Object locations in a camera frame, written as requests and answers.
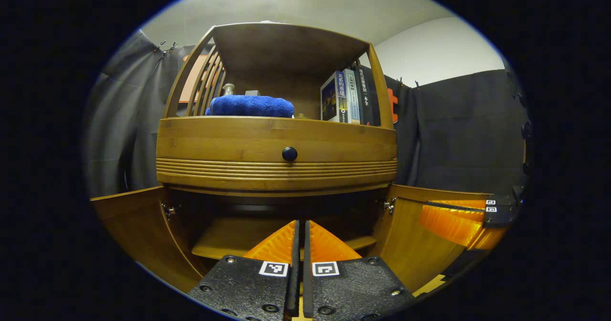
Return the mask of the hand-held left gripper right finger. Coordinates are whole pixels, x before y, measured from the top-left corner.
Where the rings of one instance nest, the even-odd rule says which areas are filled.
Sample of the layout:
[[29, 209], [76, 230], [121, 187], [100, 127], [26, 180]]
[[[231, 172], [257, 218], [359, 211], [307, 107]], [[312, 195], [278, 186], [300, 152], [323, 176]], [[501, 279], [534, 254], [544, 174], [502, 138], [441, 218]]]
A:
[[381, 319], [413, 294], [378, 256], [360, 256], [314, 221], [304, 226], [303, 312], [311, 319]]

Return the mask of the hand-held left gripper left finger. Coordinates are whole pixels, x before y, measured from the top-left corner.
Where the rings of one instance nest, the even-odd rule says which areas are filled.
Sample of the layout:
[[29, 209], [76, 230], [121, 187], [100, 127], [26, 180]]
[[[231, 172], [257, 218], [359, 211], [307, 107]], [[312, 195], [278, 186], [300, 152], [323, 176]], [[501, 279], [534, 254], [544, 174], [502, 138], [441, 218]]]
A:
[[299, 314], [300, 223], [293, 220], [244, 256], [223, 256], [188, 293], [235, 319], [291, 319]]

